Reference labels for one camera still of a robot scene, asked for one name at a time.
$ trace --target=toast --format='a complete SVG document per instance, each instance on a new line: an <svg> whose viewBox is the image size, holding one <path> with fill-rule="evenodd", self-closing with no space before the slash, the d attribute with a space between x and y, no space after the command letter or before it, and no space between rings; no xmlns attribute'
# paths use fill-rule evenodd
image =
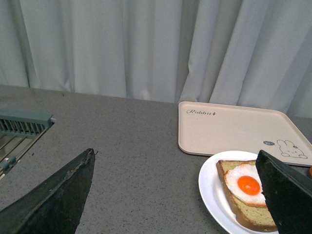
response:
<svg viewBox="0 0 312 234"><path fill-rule="evenodd" d="M219 178L222 183L223 191L230 205L230 208L234 214L236 214L236 220L242 226L258 232L274 232L277 231L276 224L267 207L255 207L248 206L228 189L224 174L230 170L234 169L236 166L240 165L242 162L247 162L251 165L255 165L255 160L250 161L229 161L229 160L219 160L216 164Z"/></svg>

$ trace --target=plastic tray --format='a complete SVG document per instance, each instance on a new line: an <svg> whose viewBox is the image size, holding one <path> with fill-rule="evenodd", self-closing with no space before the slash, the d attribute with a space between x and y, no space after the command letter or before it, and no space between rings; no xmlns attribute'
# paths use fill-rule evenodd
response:
<svg viewBox="0 0 312 234"><path fill-rule="evenodd" d="M179 147L211 156L264 150L296 166L312 166L312 145L282 112L184 101L179 104Z"/></svg>

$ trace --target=white plate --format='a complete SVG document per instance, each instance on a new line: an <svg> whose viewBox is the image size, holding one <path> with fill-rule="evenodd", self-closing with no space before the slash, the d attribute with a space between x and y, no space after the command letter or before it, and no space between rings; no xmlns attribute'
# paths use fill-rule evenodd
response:
<svg viewBox="0 0 312 234"><path fill-rule="evenodd" d="M199 190L201 197L214 219L230 234L264 234L252 231L240 225L225 198L216 163L222 160L254 160L256 154L243 151L225 151L211 156L199 172Z"/></svg>

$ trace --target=printed logo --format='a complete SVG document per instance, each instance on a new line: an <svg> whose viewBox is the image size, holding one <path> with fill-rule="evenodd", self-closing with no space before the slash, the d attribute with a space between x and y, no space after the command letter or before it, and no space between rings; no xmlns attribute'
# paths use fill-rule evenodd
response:
<svg viewBox="0 0 312 234"><path fill-rule="evenodd" d="M187 114L189 115L206 115L206 116L214 116L215 112L208 112L208 111L198 111L198 110L187 110L186 111Z"/></svg>

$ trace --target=speckled countertop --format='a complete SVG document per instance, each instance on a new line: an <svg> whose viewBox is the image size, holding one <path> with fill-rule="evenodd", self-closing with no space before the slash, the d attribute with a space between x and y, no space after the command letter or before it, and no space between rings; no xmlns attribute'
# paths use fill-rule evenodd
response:
<svg viewBox="0 0 312 234"><path fill-rule="evenodd" d="M226 233L199 193L207 158L179 149L177 104L0 85L3 107L49 112L56 123L0 180L0 210L93 148L77 234ZM291 119L311 142L312 119Z"/></svg>

